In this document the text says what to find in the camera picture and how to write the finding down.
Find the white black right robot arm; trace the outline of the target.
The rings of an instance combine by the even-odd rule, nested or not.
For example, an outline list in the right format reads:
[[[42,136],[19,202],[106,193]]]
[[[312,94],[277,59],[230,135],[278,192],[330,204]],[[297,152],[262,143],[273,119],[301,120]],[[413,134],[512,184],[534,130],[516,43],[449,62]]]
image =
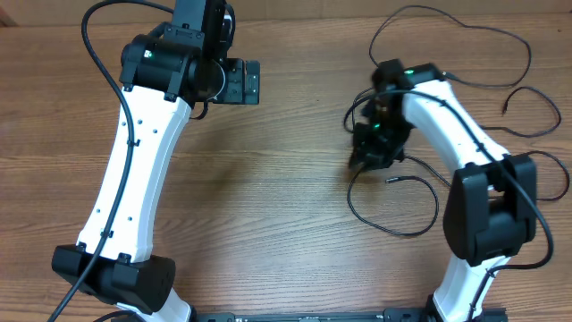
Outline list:
[[[507,320],[503,309],[484,309],[483,300],[499,272],[516,268],[510,260],[543,221],[534,161],[491,139],[434,64],[385,61],[372,83],[372,93],[353,105],[367,121],[350,128],[350,166],[363,173],[404,160],[418,129],[451,173],[443,232],[452,255],[442,282],[424,308],[386,309],[383,320]]]

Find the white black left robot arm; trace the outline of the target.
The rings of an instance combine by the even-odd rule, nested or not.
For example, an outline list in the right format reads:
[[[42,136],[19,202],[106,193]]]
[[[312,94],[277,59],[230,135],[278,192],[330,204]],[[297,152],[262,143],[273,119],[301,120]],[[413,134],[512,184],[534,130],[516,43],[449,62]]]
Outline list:
[[[136,36],[113,83],[120,103],[114,145],[95,206],[52,269],[72,292],[114,305],[126,321],[192,321],[174,290],[175,262],[153,252],[156,209],[172,153],[196,103],[255,105],[260,64],[202,44]]]

